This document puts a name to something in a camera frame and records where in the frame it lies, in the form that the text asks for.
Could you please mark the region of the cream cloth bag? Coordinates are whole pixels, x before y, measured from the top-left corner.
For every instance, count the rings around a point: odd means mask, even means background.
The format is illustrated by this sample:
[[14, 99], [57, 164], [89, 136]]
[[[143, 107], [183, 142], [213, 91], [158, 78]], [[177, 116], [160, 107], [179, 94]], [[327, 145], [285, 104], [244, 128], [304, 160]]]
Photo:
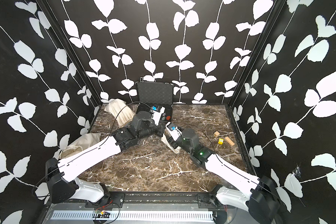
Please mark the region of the cream cloth bag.
[[166, 134], [164, 134], [161, 137], [161, 141], [175, 154], [179, 154], [181, 147], [177, 145], [177, 143], [173, 140], [171, 136], [168, 138]]
[[132, 121], [135, 113], [126, 105], [126, 102], [121, 99], [112, 99], [105, 107], [105, 111], [114, 116], [119, 127], [123, 127], [128, 122]]

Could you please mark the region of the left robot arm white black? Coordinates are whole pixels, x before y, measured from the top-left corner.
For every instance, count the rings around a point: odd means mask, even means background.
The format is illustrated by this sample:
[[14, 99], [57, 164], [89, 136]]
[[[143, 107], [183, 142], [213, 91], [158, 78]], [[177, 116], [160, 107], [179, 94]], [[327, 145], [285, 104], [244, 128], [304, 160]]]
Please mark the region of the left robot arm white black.
[[78, 176], [106, 158], [137, 145], [145, 137], [153, 134], [162, 137], [165, 128], [166, 122], [155, 120], [151, 113], [141, 111], [126, 126], [112, 132], [92, 147], [65, 159], [49, 159], [45, 164], [44, 180], [52, 203], [78, 199], [89, 201], [95, 206], [108, 204], [112, 199], [104, 184], [86, 182]]

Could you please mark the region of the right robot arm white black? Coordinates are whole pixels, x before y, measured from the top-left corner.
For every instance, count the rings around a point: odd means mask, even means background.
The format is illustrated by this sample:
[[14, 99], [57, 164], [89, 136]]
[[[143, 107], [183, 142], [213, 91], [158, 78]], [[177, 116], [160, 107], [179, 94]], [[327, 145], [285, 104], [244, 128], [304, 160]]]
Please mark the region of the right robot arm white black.
[[270, 178], [251, 175], [225, 161], [216, 152], [201, 145], [198, 135], [191, 128], [180, 129], [169, 125], [166, 130], [171, 135], [168, 142], [173, 148], [180, 147], [196, 166], [220, 176], [236, 188], [218, 187], [213, 194], [214, 201], [245, 210], [260, 224], [274, 221], [282, 200]]

